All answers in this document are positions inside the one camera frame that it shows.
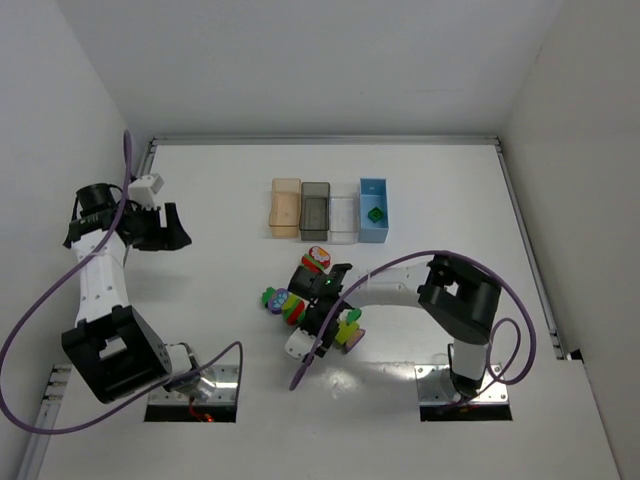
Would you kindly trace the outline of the dark green square lego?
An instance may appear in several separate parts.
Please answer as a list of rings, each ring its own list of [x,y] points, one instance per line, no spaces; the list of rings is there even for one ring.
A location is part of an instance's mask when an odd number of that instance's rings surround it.
[[[378,223],[384,219],[385,212],[379,207],[374,207],[368,212],[367,217],[371,222]]]

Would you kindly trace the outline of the red flower lego brick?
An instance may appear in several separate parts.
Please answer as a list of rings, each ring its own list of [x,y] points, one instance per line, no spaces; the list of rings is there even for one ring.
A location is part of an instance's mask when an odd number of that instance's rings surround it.
[[[323,269],[328,268],[331,264],[330,253],[321,246],[312,246],[308,254],[316,263],[321,265]]]

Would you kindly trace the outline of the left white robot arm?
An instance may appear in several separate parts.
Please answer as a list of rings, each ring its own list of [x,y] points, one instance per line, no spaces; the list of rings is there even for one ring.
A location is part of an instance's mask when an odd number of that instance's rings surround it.
[[[175,204],[156,204],[162,186],[157,174],[135,179],[124,206],[107,183],[76,193],[64,245],[78,260],[80,304],[75,325],[62,334],[61,343],[103,403],[155,383],[200,402],[215,390],[214,373],[201,369],[191,347],[164,343],[128,298],[124,266],[130,248],[176,251],[192,242]]]

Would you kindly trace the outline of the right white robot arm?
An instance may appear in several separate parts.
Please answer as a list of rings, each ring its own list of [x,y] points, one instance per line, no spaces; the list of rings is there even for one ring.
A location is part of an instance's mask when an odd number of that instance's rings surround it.
[[[338,319],[345,311],[368,306],[421,308],[453,339],[453,388],[463,398],[480,390],[501,286],[470,261],[436,254],[428,262],[377,274],[358,271],[350,263],[336,264],[327,273],[300,266],[288,291],[309,302],[285,344],[290,357],[304,360],[313,351],[324,356],[338,340]],[[320,344],[313,350],[316,340]]]

